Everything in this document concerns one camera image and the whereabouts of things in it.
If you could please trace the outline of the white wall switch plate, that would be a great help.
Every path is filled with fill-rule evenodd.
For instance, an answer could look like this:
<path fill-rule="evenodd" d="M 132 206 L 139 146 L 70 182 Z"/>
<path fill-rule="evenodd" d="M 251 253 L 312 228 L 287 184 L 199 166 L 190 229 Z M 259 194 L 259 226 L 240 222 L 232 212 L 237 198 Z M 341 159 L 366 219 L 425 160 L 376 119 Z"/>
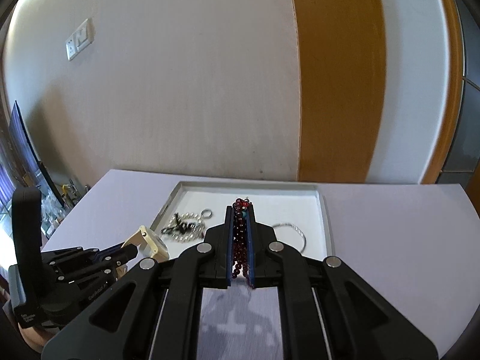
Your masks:
<path fill-rule="evenodd" d="M 71 61 L 94 40 L 92 19 L 86 19 L 65 41 L 67 60 Z"/>

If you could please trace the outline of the thin silver bangle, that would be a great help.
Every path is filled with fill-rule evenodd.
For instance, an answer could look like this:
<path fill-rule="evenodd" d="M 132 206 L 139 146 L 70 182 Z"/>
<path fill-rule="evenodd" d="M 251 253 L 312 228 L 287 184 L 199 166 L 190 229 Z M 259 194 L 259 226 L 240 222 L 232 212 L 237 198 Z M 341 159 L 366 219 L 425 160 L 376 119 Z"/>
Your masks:
<path fill-rule="evenodd" d="M 307 239 L 304 232 L 293 223 L 276 223 L 272 225 L 278 241 L 294 247 L 299 252 L 304 252 L 307 246 Z"/>

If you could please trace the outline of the white shallow cardboard tray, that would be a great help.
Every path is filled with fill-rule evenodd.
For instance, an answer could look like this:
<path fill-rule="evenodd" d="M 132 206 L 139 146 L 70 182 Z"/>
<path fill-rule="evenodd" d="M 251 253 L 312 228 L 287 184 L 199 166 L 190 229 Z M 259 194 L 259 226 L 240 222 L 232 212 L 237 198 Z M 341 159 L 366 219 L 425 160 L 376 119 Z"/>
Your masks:
<path fill-rule="evenodd" d="M 326 200 L 313 184 L 181 181 L 157 213 L 151 230 L 160 235 L 173 223 L 174 215 L 214 227 L 224 222 L 226 207 L 239 197 L 250 200 L 258 223 L 298 226 L 307 239 L 303 256 L 322 260 L 335 253 Z"/>

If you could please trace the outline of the orange wooden door frame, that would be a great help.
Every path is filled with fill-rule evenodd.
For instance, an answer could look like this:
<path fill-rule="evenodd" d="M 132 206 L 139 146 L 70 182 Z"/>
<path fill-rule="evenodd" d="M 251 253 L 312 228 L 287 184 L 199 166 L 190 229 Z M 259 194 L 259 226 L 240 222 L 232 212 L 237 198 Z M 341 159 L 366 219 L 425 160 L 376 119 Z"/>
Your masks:
<path fill-rule="evenodd" d="M 382 0 L 293 0 L 300 70 L 298 179 L 363 183 L 386 90 Z"/>

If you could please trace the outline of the dark monitor screen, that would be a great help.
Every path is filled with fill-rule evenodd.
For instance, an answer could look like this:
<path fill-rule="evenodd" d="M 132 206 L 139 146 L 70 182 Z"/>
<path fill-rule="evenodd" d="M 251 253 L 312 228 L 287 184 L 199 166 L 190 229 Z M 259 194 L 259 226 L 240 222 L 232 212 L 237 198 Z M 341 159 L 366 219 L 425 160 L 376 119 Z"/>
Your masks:
<path fill-rule="evenodd" d="M 25 181 L 40 189 L 44 197 L 52 194 L 59 206 L 64 208 L 65 202 L 60 192 L 33 148 L 18 102 L 14 102 L 11 110 L 8 131 L 25 171 Z"/>

